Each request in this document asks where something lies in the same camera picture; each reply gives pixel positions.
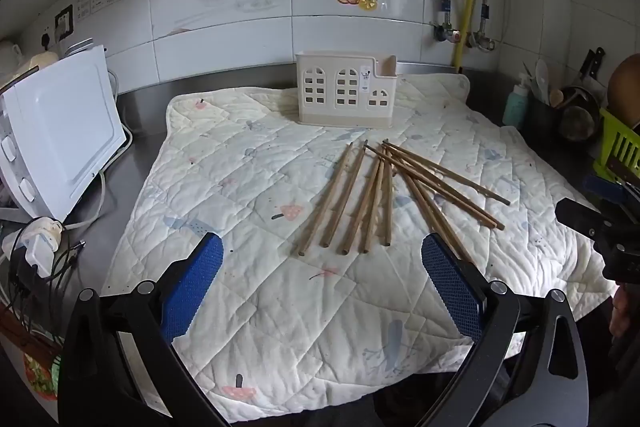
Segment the green plastic basket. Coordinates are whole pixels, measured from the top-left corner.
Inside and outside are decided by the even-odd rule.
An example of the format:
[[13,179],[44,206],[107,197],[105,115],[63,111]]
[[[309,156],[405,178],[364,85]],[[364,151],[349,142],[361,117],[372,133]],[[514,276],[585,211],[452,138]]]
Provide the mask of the green plastic basket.
[[619,160],[635,178],[639,178],[639,135],[604,108],[600,109],[603,135],[599,157],[593,169],[601,178],[616,181],[616,174],[606,165],[610,157]]

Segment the black utensil pot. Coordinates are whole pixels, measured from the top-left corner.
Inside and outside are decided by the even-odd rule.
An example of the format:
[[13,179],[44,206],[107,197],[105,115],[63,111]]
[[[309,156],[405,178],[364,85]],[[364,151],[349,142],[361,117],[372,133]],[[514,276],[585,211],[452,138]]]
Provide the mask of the black utensil pot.
[[605,57],[600,46],[589,50],[575,82],[548,92],[544,103],[532,95],[522,130],[526,138],[551,147],[588,148],[602,134],[601,102],[585,84],[594,80]]

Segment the teal soap bottle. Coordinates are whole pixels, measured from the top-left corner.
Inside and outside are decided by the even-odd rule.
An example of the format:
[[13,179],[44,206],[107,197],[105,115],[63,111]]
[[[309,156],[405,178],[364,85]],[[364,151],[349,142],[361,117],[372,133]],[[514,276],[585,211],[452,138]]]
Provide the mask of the teal soap bottle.
[[518,128],[523,124],[528,106],[530,92],[529,77],[526,72],[518,75],[518,83],[506,98],[506,106],[502,115],[502,123],[505,126]]

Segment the white quilted patterned mat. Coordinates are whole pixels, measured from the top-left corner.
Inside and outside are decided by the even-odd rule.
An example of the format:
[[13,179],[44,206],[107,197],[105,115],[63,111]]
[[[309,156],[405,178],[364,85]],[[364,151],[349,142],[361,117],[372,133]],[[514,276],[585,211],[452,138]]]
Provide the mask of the white quilted patterned mat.
[[[393,237],[384,245],[385,183],[371,250],[369,208],[352,249],[344,237],[374,161],[388,141],[437,162],[511,202],[449,184],[496,219],[432,195],[477,269],[518,294],[566,295],[576,319],[614,295],[589,239],[560,225],[556,204],[578,193],[525,143],[466,104],[460,75],[398,81],[388,129],[317,127],[298,118],[293,89],[224,89],[179,95],[166,139],[134,204],[104,293],[157,280],[207,233],[224,260],[174,348],[205,396],[232,423],[356,401],[420,373],[453,372],[471,349],[420,256],[428,226],[400,174],[393,177]],[[366,155],[334,239],[321,246],[360,145]],[[354,143],[304,257],[297,248],[345,148]]]

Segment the white microwave oven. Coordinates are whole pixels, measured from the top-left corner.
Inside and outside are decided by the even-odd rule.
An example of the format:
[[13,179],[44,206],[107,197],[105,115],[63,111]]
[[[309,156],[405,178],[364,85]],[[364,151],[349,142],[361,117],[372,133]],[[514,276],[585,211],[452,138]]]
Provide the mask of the white microwave oven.
[[103,46],[1,93],[1,181],[29,218],[65,220],[125,143]]

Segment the beige plastic utensil holder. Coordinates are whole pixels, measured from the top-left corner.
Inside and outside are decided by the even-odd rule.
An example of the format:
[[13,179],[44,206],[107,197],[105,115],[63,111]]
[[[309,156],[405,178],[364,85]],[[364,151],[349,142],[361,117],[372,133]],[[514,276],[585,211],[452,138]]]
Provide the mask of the beige plastic utensil holder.
[[393,55],[303,52],[296,55],[296,74],[303,124],[392,127],[398,81]]

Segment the black wall socket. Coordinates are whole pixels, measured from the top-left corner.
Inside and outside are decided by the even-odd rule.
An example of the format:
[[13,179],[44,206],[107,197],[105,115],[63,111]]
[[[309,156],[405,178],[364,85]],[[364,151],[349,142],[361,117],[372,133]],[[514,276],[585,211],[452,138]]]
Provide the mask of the black wall socket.
[[69,37],[74,32],[74,7],[69,4],[54,17],[54,38],[56,42]]

